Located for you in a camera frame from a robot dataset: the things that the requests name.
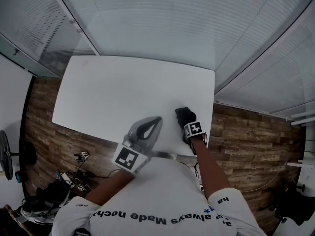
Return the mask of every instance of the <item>fan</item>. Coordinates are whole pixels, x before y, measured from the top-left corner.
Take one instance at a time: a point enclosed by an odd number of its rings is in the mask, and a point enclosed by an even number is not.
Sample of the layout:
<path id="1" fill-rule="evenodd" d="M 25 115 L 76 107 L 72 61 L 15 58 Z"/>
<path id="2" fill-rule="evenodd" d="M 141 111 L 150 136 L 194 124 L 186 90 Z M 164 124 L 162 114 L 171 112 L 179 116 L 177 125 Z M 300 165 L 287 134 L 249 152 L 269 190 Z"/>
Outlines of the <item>fan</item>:
<path id="1" fill-rule="evenodd" d="M 11 153 L 9 141 L 6 136 L 6 133 L 0 131 L 0 163 L 2 170 L 5 171 L 5 176 L 8 180 L 13 178 L 13 169 L 12 169 L 12 156 L 18 156 L 19 153 Z"/>

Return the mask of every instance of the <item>white table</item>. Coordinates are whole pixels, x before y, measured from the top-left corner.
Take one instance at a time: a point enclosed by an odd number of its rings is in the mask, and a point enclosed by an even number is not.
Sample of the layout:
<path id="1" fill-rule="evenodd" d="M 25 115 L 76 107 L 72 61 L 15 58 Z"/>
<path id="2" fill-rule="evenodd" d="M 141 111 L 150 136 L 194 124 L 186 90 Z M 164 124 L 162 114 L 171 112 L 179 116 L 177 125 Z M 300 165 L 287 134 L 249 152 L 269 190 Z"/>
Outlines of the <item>white table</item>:
<path id="1" fill-rule="evenodd" d="M 73 56 L 59 89 L 53 122 L 121 143 L 131 125 L 161 116 L 156 151 L 193 155 L 175 109 L 189 107 L 209 137 L 215 73 L 189 65 L 127 57 Z"/>

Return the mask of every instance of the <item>black glove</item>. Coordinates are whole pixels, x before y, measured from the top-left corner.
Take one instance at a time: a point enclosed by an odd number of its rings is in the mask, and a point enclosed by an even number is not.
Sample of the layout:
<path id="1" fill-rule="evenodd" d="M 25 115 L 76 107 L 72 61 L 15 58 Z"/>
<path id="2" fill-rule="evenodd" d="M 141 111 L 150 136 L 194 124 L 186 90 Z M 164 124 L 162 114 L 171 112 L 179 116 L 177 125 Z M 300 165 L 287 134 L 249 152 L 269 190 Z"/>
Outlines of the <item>black glove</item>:
<path id="1" fill-rule="evenodd" d="M 190 111 L 188 107 L 175 109 L 175 113 L 177 115 L 177 122 L 183 130 L 183 142 L 188 144 L 189 147 L 192 148 L 190 138 L 187 138 L 185 135 L 184 126 L 188 123 L 196 121 L 196 114 Z"/>
<path id="2" fill-rule="evenodd" d="M 196 114 L 188 107 L 175 109 L 175 113 L 177 115 L 177 122 L 182 129 L 188 123 L 194 122 L 197 120 Z"/>

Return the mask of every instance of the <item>wooden floor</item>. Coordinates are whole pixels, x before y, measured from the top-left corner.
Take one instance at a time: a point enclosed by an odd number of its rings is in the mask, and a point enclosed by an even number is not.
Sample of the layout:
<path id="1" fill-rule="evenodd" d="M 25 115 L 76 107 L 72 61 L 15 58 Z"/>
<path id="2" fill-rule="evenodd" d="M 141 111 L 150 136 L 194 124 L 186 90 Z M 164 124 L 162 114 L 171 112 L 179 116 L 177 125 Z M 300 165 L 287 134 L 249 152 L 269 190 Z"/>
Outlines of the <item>wooden floor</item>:
<path id="1" fill-rule="evenodd" d="M 30 195 L 35 194 L 37 187 L 46 188 L 48 183 L 54 181 L 57 169 L 75 172 L 79 164 L 73 155 L 81 151 L 90 154 L 82 166 L 84 170 L 106 176 L 116 169 L 110 162 L 116 143 L 51 122 L 60 83 L 60 79 L 37 78 L 31 92 L 24 141 L 34 144 L 37 163 L 26 166 L 29 177 L 26 190 Z M 268 187 L 279 186 L 281 178 L 288 183 L 295 179 L 297 169 L 285 166 L 285 162 L 300 158 L 302 144 L 298 142 L 302 137 L 300 128 L 291 127 L 283 119 L 214 105 L 209 151 L 228 175 L 232 186 L 246 191 L 243 195 L 266 233 L 274 228 L 277 219 L 274 212 L 258 211 L 258 208 L 272 200 L 272 195 L 266 191 Z M 179 156 L 178 160 L 191 168 L 196 161 L 185 156 Z M 269 185 L 251 191 L 274 177 Z M 92 187 L 101 180 L 94 179 Z"/>

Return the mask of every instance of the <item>sleeve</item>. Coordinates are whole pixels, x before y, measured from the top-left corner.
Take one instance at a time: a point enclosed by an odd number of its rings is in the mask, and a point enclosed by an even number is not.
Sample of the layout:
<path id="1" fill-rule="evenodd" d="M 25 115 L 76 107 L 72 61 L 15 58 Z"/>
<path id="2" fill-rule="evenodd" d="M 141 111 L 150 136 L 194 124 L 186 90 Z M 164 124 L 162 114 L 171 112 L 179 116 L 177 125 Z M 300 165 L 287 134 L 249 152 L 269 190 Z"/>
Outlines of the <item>sleeve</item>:
<path id="1" fill-rule="evenodd" d="M 52 227 L 52 236 L 73 236 L 78 228 L 90 222 L 90 215 L 100 206 L 81 197 L 74 197 L 57 213 Z"/>
<path id="2" fill-rule="evenodd" d="M 226 217 L 236 227 L 240 236 L 265 236 L 258 226 L 242 193 L 234 188 L 226 188 L 213 193 L 208 204 L 218 215 Z"/>

